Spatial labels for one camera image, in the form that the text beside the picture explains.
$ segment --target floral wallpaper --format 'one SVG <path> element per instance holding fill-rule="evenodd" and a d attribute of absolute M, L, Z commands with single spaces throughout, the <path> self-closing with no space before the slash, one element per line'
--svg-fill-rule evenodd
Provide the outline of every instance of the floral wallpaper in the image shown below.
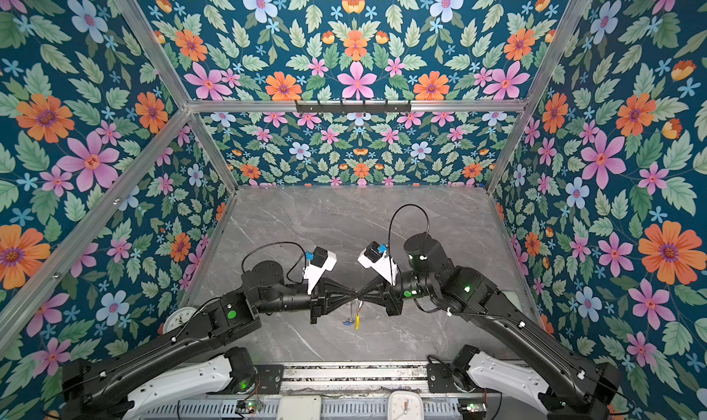
<path fill-rule="evenodd" d="M 2 309 L 175 108 L 108 0 L 0 0 L 0 50 Z"/>
<path fill-rule="evenodd" d="M 494 192 L 546 330 L 624 372 L 615 419 L 707 418 L 705 11 L 594 0 Z"/>
<path fill-rule="evenodd" d="M 204 117 L 235 179 L 253 186 L 483 186 L 515 119 L 505 112 Z"/>
<path fill-rule="evenodd" d="M 64 363 L 118 356 L 161 334 L 227 197 L 185 126 L 5 353 L 0 419 L 58 416 Z M 0 227 L 4 235 L 21 230 Z"/>
<path fill-rule="evenodd" d="M 524 96 L 566 2 L 140 4 L 195 99 L 442 100 Z M 564 69 L 553 77 L 563 82 Z"/>

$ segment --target metal beam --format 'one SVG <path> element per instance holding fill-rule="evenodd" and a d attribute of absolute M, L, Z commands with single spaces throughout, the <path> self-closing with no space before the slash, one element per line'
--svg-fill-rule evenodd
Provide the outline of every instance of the metal beam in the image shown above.
<path fill-rule="evenodd" d="M 51 297 L 64 275 L 108 223 L 120 202 L 130 196 L 132 189 L 152 168 L 157 157 L 177 137 L 188 116 L 185 109 L 180 109 L 167 121 L 164 128 L 0 312 L 0 356 L 27 325 L 37 308 Z"/>
<path fill-rule="evenodd" d="M 231 220 L 231 215 L 235 210 L 236 196 L 230 195 L 228 202 L 225 204 L 224 213 L 221 215 L 221 220 L 218 221 L 216 230 L 214 234 L 211 235 L 211 241 L 208 243 L 208 247 L 204 254 L 201 256 L 201 262 L 199 262 L 199 269 L 194 273 L 194 278 L 191 280 L 191 285 L 188 292 L 184 293 L 182 299 L 177 304 L 182 306 L 195 306 L 197 293 L 196 290 L 201 288 L 201 283 L 204 281 L 204 277 L 208 274 L 208 267 L 211 265 L 211 261 L 214 260 L 216 255 L 218 243 L 221 241 L 224 230 L 228 226 L 228 222 Z"/>
<path fill-rule="evenodd" d="M 208 132 L 207 125 L 204 124 L 204 120 L 201 118 L 201 115 L 197 115 L 195 113 L 192 114 L 189 119 L 189 125 L 191 130 L 194 132 L 194 135 L 196 135 L 199 140 L 199 143 L 204 150 L 204 154 L 211 161 L 211 164 L 217 171 L 221 181 L 225 184 L 225 188 L 228 190 L 228 193 L 234 195 L 235 191 L 238 189 L 238 185 L 235 183 L 235 179 L 226 165 L 224 154 L 218 149 L 217 143 L 213 136 L 211 136 Z"/>
<path fill-rule="evenodd" d="M 331 112 L 334 107 L 347 109 L 350 106 L 360 106 L 360 111 L 365 112 L 366 108 L 362 101 L 322 101 L 321 105 L 326 107 L 326 111 Z M 380 108 L 385 105 L 385 101 L 366 101 L 366 106 L 376 106 Z M 516 112 L 525 110 L 527 102 L 521 99 L 477 99 L 470 101 L 411 101 L 410 107 L 413 112 Z M 310 107 L 312 112 L 317 112 L 320 103 L 317 101 L 239 101 L 237 99 L 224 99 L 221 101 L 191 101 L 189 109 L 192 113 L 214 113 L 214 112 L 289 112 L 294 113 L 298 106 Z"/>
<path fill-rule="evenodd" d="M 147 59 L 157 71 L 170 95 L 172 95 L 172 100 L 178 108 L 184 108 L 191 100 L 189 93 L 184 88 L 180 76 L 162 49 L 162 45 L 157 42 L 154 28 L 150 26 L 150 22 L 147 21 L 140 5 L 137 4 L 136 0 L 113 1 L 123 18 L 125 18 L 132 33 L 137 37 L 137 41 L 145 51 L 145 56 L 147 56 Z"/>
<path fill-rule="evenodd" d="M 510 131 L 508 138 L 506 139 L 506 144 L 503 146 L 503 150 L 500 151 L 499 159 L 496 161 L 496 167 L 493 169 L 493 176 L 489 180 L 487 189 L 492 195 L 493 190 L 496 188 L 500 181 L 500 177 L 503 172 L 508 168 L 508 163 L 513 157 L 513 153 L 516 151 L 520 139 L 523 137 L 523 130 L 525 126 L 532 119 L 532 115 L 535 114 L 537 105 L 540 102 L 547 85 L 550 82 L 552 74 L 555 72 L 557 64 L 559 64 L 562 58 L 567 44 L 570 41 L 572 35 L 574 35 L 577 25 L 579 24 L 582 14 L 587 9 L 589 2 L 591 0 L 570 0 L 567 3 L 567 8 L 565 13 L 562 14 L 562 18 L 557 24 L 557 33 L 555 34 L 550 47 L 547 49 L 540 68 L 537 73 L 535 73 L 535 78 L 532 81 L 532 85 L 528 90 L 527 96 L 527 108 L 520 115 L 520 118 L 516 121 L 515 126 Z"/>

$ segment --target clock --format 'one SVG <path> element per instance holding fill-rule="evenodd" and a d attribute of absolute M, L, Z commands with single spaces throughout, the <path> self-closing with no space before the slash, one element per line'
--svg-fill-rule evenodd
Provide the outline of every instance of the clock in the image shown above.
<path fill-rule="evenodd" d="M 388 398 L 387 420 L 423 420 L 422 398 L 414 392 L 395 391 Z"/>
<path fill-rule="evenodd" d="M 187 320 L 191 319 L 196 311 L 197 309 L 191 306 L 177 309 L 165 320 L 165 327 L 162 329 L 162 332 L 172 331 L 174 328 L 178 328 L 187 323 Z"/>

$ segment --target marble surface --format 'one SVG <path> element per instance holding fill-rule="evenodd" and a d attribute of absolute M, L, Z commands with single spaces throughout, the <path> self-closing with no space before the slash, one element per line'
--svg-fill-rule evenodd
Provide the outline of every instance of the marble surface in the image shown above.
<path fill-rule="evenodd" d="M 506 241 L 496 227 L 486 193 L 481 188 L 447 186 L 393 188 L 242 188 L 238 192 L 223 238 L 198 290 L 196 303 L 240 286 L 240 263 L 253 248 L 278 240 L 299 242 L 337 253 L 338 262 L 327 275 L 359 289 L 376 272 L 357 262 L 359 252 L 373 240 L 384 243 L 390 217 L 404 203 L 422 206 L 430 216 L 430 234 L 439 240 L 456 265 L 478 269 L 499 288 L 517 292 L 521 308 L 530 314 L 527 286 L 520 278 Z M 412 207 L 398 213 L 391 245 L 398 262 L 407 266 L 405 239 L 425 230 L 423 214 Z M 266 248 L 252 255 L 246 268 L 274 259 L 285 271 L 299 256 L 291 245 Z M 301 277 L 301 267 L 292 273 Z M 429 299 L 424 308 L 433 306 Z M 346 326 L 349 305 L 310 325 L 305 312 L 261 315 L 263 326 L 237 345 L 248 348 L 253 361 L 374 361 L 424 360 L 427 354 L 453 358 L 464 344 L 471 344 L 499 358 L 516 358 L 495 338 L 457 317 L 443 312 L 425 314 L 411 301 L 403 315 L 388 317 L 381 307 L 364 303 L 360 327 Z"/>

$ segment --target orange flower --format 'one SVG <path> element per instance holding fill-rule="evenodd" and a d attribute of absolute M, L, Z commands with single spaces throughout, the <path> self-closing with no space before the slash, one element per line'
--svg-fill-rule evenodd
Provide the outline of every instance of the orange flower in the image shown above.
<path fill-rule="evenodd" d="M 22 115 L 17 116 L 20 127 L 29 129 L 28 135 L 41 141 L 56 143 L 59 138 L 68 136 L 67 130 L 74 129 L 74 121 L 68 119 L 74 114 L 66 105 L 61 105 L 61 101 L 54 97 L 44 97 L 40 93 L 32 95 L 32 101 L 20 102 L 17 110 Z"/>
<path fill-rule="evenodd" d="M 351 30 L 349 37 L 344 39 L 344 47 L 346 47 L 344 52 L 354 61 L 360 61 L 367 53 L 367 45 L 368 40 L 363 37 L 363 33 L 360 30 Z"/>
<path fill-rule="evenodd" d="M 334 33 L 331 30 L 329 32 L 324 32 L 322 35 L 322 42 L 324 44 L 334 44 Z"/>
<path fill-rule="evenodd" d="M 663 136 L 668 139 L 678 139 L 680 133 L 682 132 L 682 125 L 680 125 L 680 119 L 673 118 L 665 123 L 663 126 Z"/>
<path fill-rule="evenodd" d="M 353 173 L 360 178 L 364 178 L 370 174 L 369 173 L 370 168 L 368 168 L 368 165 L 363 164 L 363 163 L 358 164 L 356 166 L 356 168 L 354 168 L 353 170 L 354 170 Z"/>
<path fill-rule="evenodd" d="M 170 256 L 172 256 L 175 262 L 181 262 L 186 259 L 189 254 L 189 248 L 191 248 L 190 237 L 186 232 L 178 234 L 175 237 L 175 241 L 172 242 L 171 248 L 172 252 L 170 253 Z"/>
<path fill-rule="evenodd" d="M 525 237 L 525 248 L 527 248 L 528 254 L 535 257 L 540 254 L 540 241 L 537 239 L 537 234 L 534 232 L 529 232 Z"/>
<path fill-rule="evenodd" d="M 164 13 L 172 13 L 172 3 L 168 0 L 155 0 L 157 7 L 161 8 Z"/>
<path fill-rule="evenodd" d="M 0 227 L 0 280 L 10 290 L 25 284 L 25 275 L 34 276 L 42 265 L 39 259 L 49 257 L 49 244 L 40 243 L 44 235 L 34 228 L 22 234 L 19 225 Z"/>
<path fill-rule="evenodd" d="M 175 44 L 181 47 L 180 52 L 184 56 L 189 56 L 189 59 L 196 62 L 207 60 L 207 46 L 199 35 L 193 35 L 191 30 L 184 29 L 184 32 L 178 30 L 176 36 Z"/>
<path fill-rule="evenodd" d="M 441 101 L 443 95 L 449 92 L 449 86 L 446 85 L 449 79 L 438 71 L 430 71 L 430 75 L 422 75 L 419 79 L 419 84 L 415 84 L 413 91 L 417 93 L 415 99 L 419 101 Z"/>
<path fill-rule="evenodd" d="M 702 245 L 702 239 L 694 230 L 682 234 L 681 230 L 678 222 L 665 221 L 662 230 L 654 223 L 646 229 L 648 239 L 639 240 L 639 252 L 646 255 L 641 262 L 649 273 L 658 270 L 658 280 L 668 285 L 675 283 L 675 275 L 680 283 L 692 283 L 697 280 L 693 268 L 707 266 L 707 255 L 693 249 Z"/>
<path fill-rule="evenodd" d="M 272 96 L 273 101 L 298 101 L 302 99 L 302 87 L 296 84 L 294 76 L 276 71 L 275 76 L 268 76 L 265 80 L 268 86 L 265 91 Z"/>
<path fill-rule="evenodd" d="M 654 100 L 649 100 L 648 93 L 641 93 L 640 97 L 633 95 L 626 100 L 626 105 L 622 105 L 619 109 L 619 116 L 616 121 L 616 127 L 621 130 L 621 134 L 628 136 L 633 133 L 638 136 L 643 132 L 643 127 L 650 125 L 653 122 L 656 105 Z"/>
<path fill-rule="evenodd" d="M 366 0 L 341 0 L 341 7 L 346 13 L 361 13 L 366 7 Z"/>
<path fill-rule="evenodd" d="M 545 104 L 545 113 L 542 114 L 542 121 L 545 132 L 555 133 L 557 129 L 562 128 L 565 123 L 565 115 L 569 110 L 566 104 L 567 97 L 560 93 L 555 93 L 552 99 Z"/>
<path fill-rule="evenodd" d="M 150 129 L 151 133 L 157 134 L 167 121 L 167 112 L 162 99 L 157 99 L 152 92 L 140 93 L 137 95 L 139 104 L 135 104 L 135 112 L 140 115 L 140 124 L 144 128 Z"/>
<path fill-rule="evenodd" d="M 219 204 L 217 207 L 217 222 L 221 220 L 221 216 L 224 215 L 224 211 L 225 211 L 225 202 L 221 202 L 221 204 Z"/>
<path fill-rule="evenodd" d="M 672 68 L 670 76 L 673 80 L 682 80 L 687 78 L 697 69 L 697 66 L 692 61 L 680 61 Z"/>
<path fill-rule="evenodd" d="M 390 41 L 388 34 L 382 30 L 378 30 L 378 33 L 376 33 L 376 42 L 378 44 L 385 44 L 388 41 Z"/>
<path fill-rule="evenodd" d="M 538 12 L 542 12 L 547 8 L 547 6 L 550 5 L 550 1 L 551 0 L 537 0 L 537 2 L 535 3 L 535 10 L 537 10 Z"/>
<path fill-rule="evenodd" d="M 476 177 L 482 174 L 483 167 L 481 164 L 469 164 L 464 167 L 464 177 Z"/>
<path fill-rule="evenodd" d="M 533 30 L 520 29 L 518 33 L 508 38 L 508 44 L 503 47 L 507 59 L 520 61 L 522 57 L 530 53 L 530 47 L 535 44 L 535 32 Z"/>
<path fill-rule="evenodd" d="M 540 318 L 542 319 L 542 327 L 545 329 L 545 332 L 550 335 L 553 334 L 555 329 L 552 327 L 552 323 L 548 321 L 547 316 L 543 314 Z"/>
<path fill-rule="evenodd" d="M 248 179 L 257 179 L 260 177 L 260 168 L 254 167 L 252 164 L 243 164 L 240 167 L 240 171 L 242 171 L 243 175 Z"/>

